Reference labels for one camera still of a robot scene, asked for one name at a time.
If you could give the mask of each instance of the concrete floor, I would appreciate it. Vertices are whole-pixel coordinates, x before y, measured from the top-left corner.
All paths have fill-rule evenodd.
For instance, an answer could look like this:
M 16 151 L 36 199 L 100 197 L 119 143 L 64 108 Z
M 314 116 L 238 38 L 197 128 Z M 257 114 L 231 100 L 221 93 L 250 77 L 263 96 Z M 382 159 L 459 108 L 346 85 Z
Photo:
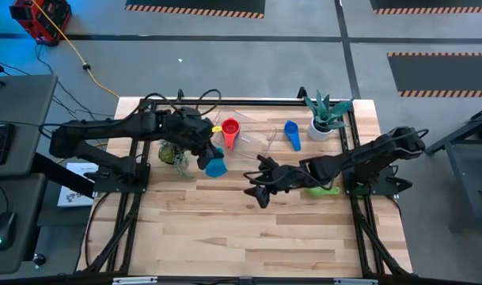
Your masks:
M 0 0 L 0 35 L 24 33 L 9 19 L 11 2 Z M 352 75 L 354 67 L 360 97 L 375 100 L 382 131 L 399 125 L 429 128 L 424 139 L 427 145 L 482 109 L 482 98 L 399 97 L 386 58 L 390 51 L 482 51 L 482 45 L 464 44 L 468 38 L 482 41 L 482 13 L 377 16 L 369 0 L 343 0 L 341 19 L 336 14 L 340 1 L 267 0 L 265 19 L 251 20 L 130 12 L 123 10 L 124 0 L 70 3 L 74 17 L 67 32 L 107 36 L 74 43 L 98 80 L 123 96 L 154 91 L 172 96 L 179 88 L 196 95 L 219 88 L 225 97 L 295 97 L 298 87 L 306 86 L 331 93 L 333 98 L 350 98 L 348 69 Z M 347 33 L 354 39 L 341 34 L 338 20 L 345 20 Z M 152 37 L 108 40 L 113 35 Z M 361 38 L 377 43 L 349 44 Z M 452 38 L 457 44 L 414 44 L 419 39 Z M 349 68 L 341 40 L 351 48 L 353 65 Z M 31 39 L 0 39 L 0 60 L 31 74 L 46 74 L 47 68 L 35 59 L 33 46 Z M 114 113 L 116 100 L 89 80 L 66 43 L 45 48 L 42 58 L 93 112 Z M 56 96 L 78 108 L 62 90 L 57 89 Z M 64 120 L 70 116 L 53 105 L 48 123 Z M 47 144 L 42 140 L 39 151 L 45 153 Z M 446 155 L 397 164 L 398 176 L 414 183 L 401 194 L 400 206 L 415 273 L 482 282 L 482 233 L 451 233 L 448 227 L 461 214 L 463 203 Z M 83 226 L 46 228 L 38 246 L 47 254 L 48 264 L 38 270 L 28 264 L 15 275 L 0 278 L 72 272 L 83 231 Z M 63 241 L 65 233 L 73 238 Z

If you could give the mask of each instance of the blue cup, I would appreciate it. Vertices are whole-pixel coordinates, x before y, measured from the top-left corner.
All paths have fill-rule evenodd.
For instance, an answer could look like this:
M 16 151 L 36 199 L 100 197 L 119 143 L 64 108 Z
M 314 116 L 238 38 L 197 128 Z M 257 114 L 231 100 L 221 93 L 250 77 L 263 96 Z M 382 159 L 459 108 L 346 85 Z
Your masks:
M 223 149 L 221 147 L 218 147 L 218 150 L 223 153 Z M 228 169 L 226 168 L 223 158 L 214 158 L 209 161 L 209 164 L 206 166 L 206 175 L 209 177 L 218 178 L 225 175 L 227 172 Z

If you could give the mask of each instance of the red measuring cup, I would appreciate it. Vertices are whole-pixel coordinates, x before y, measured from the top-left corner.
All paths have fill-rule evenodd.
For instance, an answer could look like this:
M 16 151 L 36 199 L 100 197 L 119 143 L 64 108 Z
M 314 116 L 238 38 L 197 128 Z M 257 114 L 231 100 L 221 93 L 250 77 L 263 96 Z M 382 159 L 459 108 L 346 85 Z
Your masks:
M 233 141 L 239 135 L 241 125 L 234 118 L 228 118 L 222 123 L 223 138 L 225 139 L 225 146 L 229 150 L 233 150 Z

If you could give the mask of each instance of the small plant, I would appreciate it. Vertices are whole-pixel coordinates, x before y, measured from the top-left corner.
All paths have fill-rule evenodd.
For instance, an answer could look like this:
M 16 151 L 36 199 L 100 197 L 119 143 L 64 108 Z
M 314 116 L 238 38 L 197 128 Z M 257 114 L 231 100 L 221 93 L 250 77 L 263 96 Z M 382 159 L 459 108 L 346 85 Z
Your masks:
M 322 100 L 321 93 L 318 90 L 317 104 L 314 104 L 308 97 L 305 97 L 304 100 L 313 112 L 313 126 L 324 133 L 344 127 L 344 123 L 337 121 L 337 119 L 353 108 L 353 99 L 351 99 L 339 102 L 330 109 L 330 95 Z
M 174 165 L 174 169 L 179 176 L 193 178 L 191 174 L 185 171 L 188 167 L 188 159 L 184 155 L 184 150 L 175 144 L 162 140 L 158 158 L 166 164 Z

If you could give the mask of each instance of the floor mat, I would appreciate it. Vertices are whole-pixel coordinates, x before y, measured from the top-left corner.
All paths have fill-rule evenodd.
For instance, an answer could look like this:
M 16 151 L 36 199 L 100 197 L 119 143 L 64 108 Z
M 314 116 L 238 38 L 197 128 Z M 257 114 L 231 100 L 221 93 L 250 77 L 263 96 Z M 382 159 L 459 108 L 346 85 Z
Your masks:
M 482 52 L 390 52 L 402 97 L 482 97 Z
M 376 14 L 482 13 L 482 0 L 370 0 Z
M 261 19 L 265 0 L 127 0 L 125 10 Z

